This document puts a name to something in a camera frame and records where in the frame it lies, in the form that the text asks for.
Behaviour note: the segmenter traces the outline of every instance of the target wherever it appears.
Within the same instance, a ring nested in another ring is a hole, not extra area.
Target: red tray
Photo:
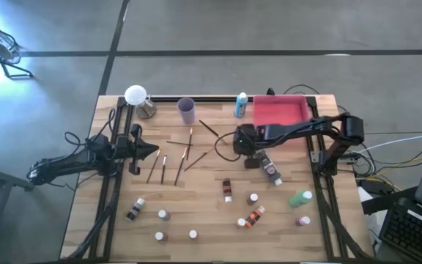
[[[291,125],[309,120],[303,95],[256,95],[253,97],[253,124]]]

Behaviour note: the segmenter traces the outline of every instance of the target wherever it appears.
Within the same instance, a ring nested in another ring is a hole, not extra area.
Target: wooden table
[[[108,119],[108,112],[116,106],[117,96],[101,96],[97,102],[91,134],[96,134]],[[316,95],[319,114],[337,115],[333,95]],[[192,169],[181,173],[177,186],[174,180],[185,146],[166,143],[167,140],[188,142],[190,127],[183,125],[175,103],[157,103],[157,113],[150,120],[133,118],[144,131],[142,139],[161,148],[160,158],[149,184],[147,176],[156,154],[140,161],[141,175],[123,173],[119,207],[110,261],[299,261],[325,260],[317,202],[291,209],[287,200],[300,190],[314,192],[305,139],[293,139],[268,149],[268,153],[281,171],[283,184],[275,186],[260,169],[245,169],[243,159],[234,163],[221,159],[214,151],[200,160]],[[213,146],[216,137],[198,120],[203,120],[220,135],[235,130],[236,125],[252,123],[253,107],[248,104],[245,118],[233,116],[233,103],[197,103],[196,122],[193,125],[194,146],[184,168]],[[331,139],[325,139],[327,146]],[[219,143],[219,151],[235,157],[231,145]],[[165,182],[160,184],[163,155],[167,154]],[[91,175],[81,174],[79,180]],[[225,203],[222,180],[232,182],[233,202]],[[340,172],[334,177],[341,220],[351,236],[365,252],[372,254],[360,198],[352,174]],[[78,187],[75,193],[67,227],[62,256],[67,256],[91,229],[99,200],[101,177],[93,177]],[[259,201],[247,205],[248,195],[257,193]],[[134,202],[142,197],[146,205],[134,222],[125,219]],[[246,218],[258,206],[266,212],[251,229],[236,228],[238,218]],[[171,212],[171,220],[158,218],[158,211]],[[295,219],[309,216],[311,224],[296,227]],[[98,254],[102,254],[105,227],[101,233]],[[188,232],[195,229],[199,239],[192,241]],[[169,241],[158,243],[154,234],[167,232]],[[336,236],[330,228],[333,247]]]

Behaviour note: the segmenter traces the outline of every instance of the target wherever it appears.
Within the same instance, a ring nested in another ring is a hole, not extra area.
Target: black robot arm
[[[31,167],[27,178],[35,185],[42,185],[59,176],[90,170],[97,170],[101,176],[114,175],[116,160],[125,158],[133,158],[130,171],[138,174],[138,159],[144,160],[159,149],[157,145],[143,141],[141,133],[141,126],[133,124],[130,134],[135,139],[134,142],[125,135],[118,136],[115,144],[110,143],[103,134],[93,136],[84,149],[76,154],[40,159]]]
[[[340,121],[337,129],[333,123]],[[336,175],[338,159],[353,145],[364,141],[363,120],[348,113],[336,117],[320,117],[294,125],[260,125],[244,124],[237,127],[234,135],[234,152],[252,159],[257,150],[276,147],[288,139],[305,136],[326,135],[334,139],[330,149],[319,153],[319,171],[326,175]]]

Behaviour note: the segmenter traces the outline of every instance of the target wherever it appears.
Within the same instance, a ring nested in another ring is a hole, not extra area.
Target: gray floor
[[[0,0],[0,29],[27,51],[108,51],[122,0]],[[132,0],[119,50],[422,49],[417,0]],[[39,158],[72,150],[65,131],[88,134],[106,57],[23,58],[36,79],[0,69],[0,170],[25,177]],[[153,95],[283,92],[304,83],[333,93],[366,123],[368,146],[422,135],[422,56],[249,56],[116,58],[107,95],[132,84]],[[373,150],[403,161],[422,139]],[[399,187],[422,166],[392,170]],[[73,185],[75,176],[56,180]],[[15,189],[0,228],[0,263],[55,260],[73,193]]]

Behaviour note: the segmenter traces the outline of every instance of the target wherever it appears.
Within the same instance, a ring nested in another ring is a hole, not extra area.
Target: purple cup
[[[177,102],[177,109],[185,124],[190,125],[195,122],[195,101],[191,98],[181,98]]]

